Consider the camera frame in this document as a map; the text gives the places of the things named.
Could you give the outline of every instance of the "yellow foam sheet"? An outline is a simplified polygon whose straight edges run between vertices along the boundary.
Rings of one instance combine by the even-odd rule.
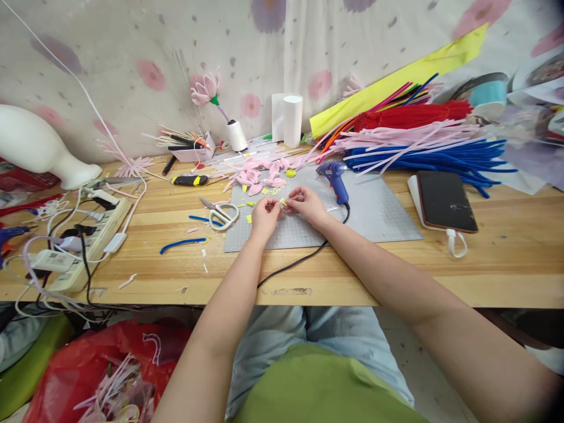
[[[435,73],[444,75],[480,55],[488,24],[483,24],[456,41],[374,82],[348,99],[310,119],[313,138],[319,138],[344,120],[373,108],[406,82],[423,84]]]

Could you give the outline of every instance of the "scissors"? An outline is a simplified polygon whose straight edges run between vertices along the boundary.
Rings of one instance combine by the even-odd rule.
[[[223,231],[227,229],[233,223],[235,223],[235,221],[239,217],[239,208],[234,204],[225,203],[225,204],[215,205],[202,197],[200,197],[200,201],[204,204],[204,206],[210,209],[210,225],[212,228],[214,228],[217,231]],[[235,216],[231,216],[226,209],[235,210]],[[215,225],[213,223],[214,218],[217,219],[219,222],[221,222],[223,226]]]

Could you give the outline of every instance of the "white cylinder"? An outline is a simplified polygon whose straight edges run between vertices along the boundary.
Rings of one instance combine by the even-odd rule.
[[[239,122],[231,120],[227,124],[227,130],[229,131],[229,142],[233,151],[239,152],[247,148],[247,139]]]
[[[57,132],[32,112],[0,105],[0,156],[35,173],[51,172],[74,190],[96,179],[102,168],[72,156]]]
[[[288,148],[296,148],[301,139],[301,113],[304,98],[299,95],[284,97],[284,144]]]

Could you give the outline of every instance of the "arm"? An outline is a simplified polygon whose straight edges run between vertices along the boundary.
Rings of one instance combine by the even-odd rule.
[[[251,235],[202,312],[153,423],[224,421],[233,359],[253,309],[264,246],[279,212],[280,204],[272,198],[255,205]]]
[[[413,328],[479,421],[523,421],[546,409],[559,378],[524,348],[427,273],[340,224],[310,189],[286,202]]]

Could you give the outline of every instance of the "light blue pants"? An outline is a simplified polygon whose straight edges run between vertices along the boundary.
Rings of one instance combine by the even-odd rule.
[[[251,388],[288,347],[305,343],[356,358],[413,407],[413,395],[371,307],[258,305],[235,354],[227,417],[235,417]]]

